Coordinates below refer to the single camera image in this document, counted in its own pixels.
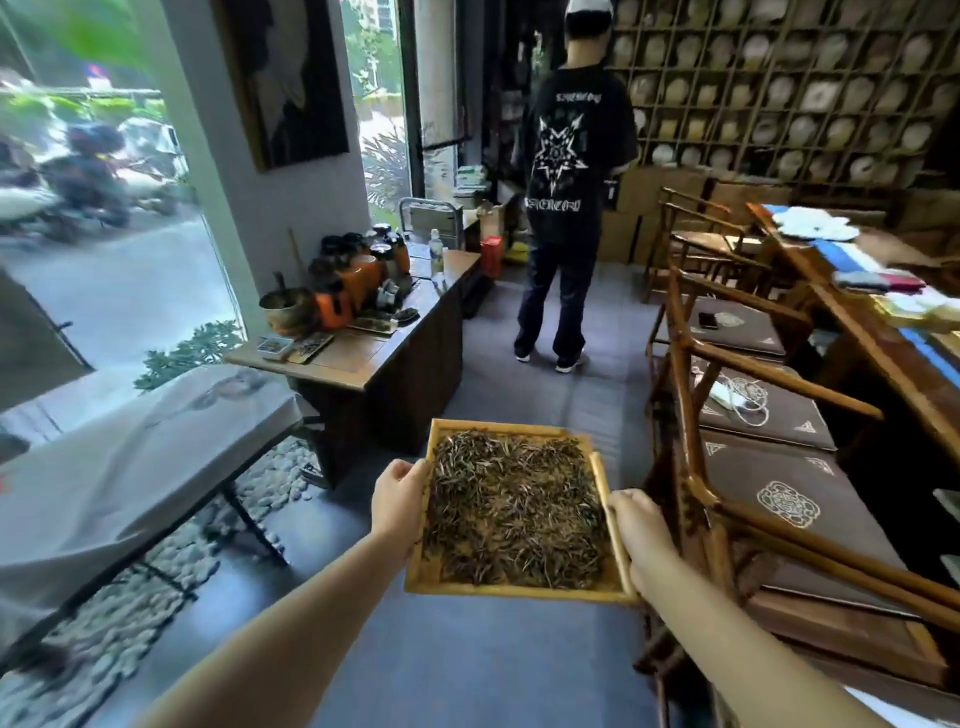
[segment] man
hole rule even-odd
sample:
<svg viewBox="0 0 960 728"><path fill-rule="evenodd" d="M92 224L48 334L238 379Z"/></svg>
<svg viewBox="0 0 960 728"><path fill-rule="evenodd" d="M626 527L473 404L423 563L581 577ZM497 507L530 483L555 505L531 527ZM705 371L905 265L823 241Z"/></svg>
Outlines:
<svg viewBox="0 0 960 728"><path fill-rule="evenodd" d="M561 311L553 351L562 374L583 361L580 327L600 244L604 180L636 158L630 99L602 67L612 25L610 0L570 0L566 64L543 82L519 140L533 240L514 354L517 361L530 361L543 301L559 268Z"/></svg>

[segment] red container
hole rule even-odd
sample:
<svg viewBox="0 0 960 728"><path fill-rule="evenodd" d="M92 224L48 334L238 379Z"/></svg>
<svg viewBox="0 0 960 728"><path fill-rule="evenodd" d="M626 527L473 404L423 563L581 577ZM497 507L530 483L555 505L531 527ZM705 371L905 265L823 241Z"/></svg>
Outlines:
<svg viewBox="0 0 960 728"><path fill-rule="evenodd" d="M487 237L480 241L480 269L487 278L500 278L503 254L502 237Z"/></svg>

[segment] white wall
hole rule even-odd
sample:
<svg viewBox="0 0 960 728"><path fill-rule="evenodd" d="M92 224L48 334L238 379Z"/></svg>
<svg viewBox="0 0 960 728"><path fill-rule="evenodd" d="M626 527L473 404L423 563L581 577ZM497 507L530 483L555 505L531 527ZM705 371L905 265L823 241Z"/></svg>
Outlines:
<svg viewBox="0 0 960 728"><path fill-rule="evenodd" d="M370 226L340 4L327 3L350 151L263 174L253 164L210 0L131 3L251 333L262 330L256 301L273 287L273 271L297 279L287 228L309 264L324 235Z"/></svg>

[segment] plastic bottle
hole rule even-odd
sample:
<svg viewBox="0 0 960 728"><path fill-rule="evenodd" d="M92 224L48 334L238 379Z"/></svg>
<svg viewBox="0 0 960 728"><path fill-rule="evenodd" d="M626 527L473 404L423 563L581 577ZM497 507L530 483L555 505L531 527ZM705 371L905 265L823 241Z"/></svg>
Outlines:
<svg viewBox="0 0 960 728"><path fill-rule="evenodd" d="M440 239L440 231L434 228L430 231L430 276L431 278L444 271L444 242Z"/></svg>

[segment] wooden tray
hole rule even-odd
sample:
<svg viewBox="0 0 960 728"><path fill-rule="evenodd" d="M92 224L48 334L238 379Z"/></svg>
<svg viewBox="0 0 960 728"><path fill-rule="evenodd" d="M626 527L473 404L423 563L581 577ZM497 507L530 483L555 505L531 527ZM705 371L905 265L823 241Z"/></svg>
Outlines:
<svg viewBox="0 0 960 728"><path fill-rule="evenodd" d="M580 441L580 449L590 463L593 470L593 481L596 484L600 502L607 514L607 528L610 532L610 550L607 554L603 573L593 589L545 589L538 587L518 587L510 584L490 584L474 586L443 582L440 580L441 562L439 559L429 559L423 554L423 543L418 542L414 548L413 558L407 567L404 589L415 594L428 595L475 595L475 596L520 596L537 599L578 599L614 604L638 604L639 596L630 581L630 558L627 549L620 540L620 533L616 527L616 520L611 517L607 509L607 500L610 488L607 485L607 474L604 471L600 453L593 449L587 435L575 435L562 427L546 427L540 425L505 425L502 423L478 423L466 420L434 420L430 427L430 441L427 445L426 459L430 462L436 457L435 452L440 441L456 432L463 430L482 430L490 433L524 435L533 438L575 437ZM427 506L432 492L432 481L427 482L423 493L423 513L420 516L420 532L426 525Z"/></svg>

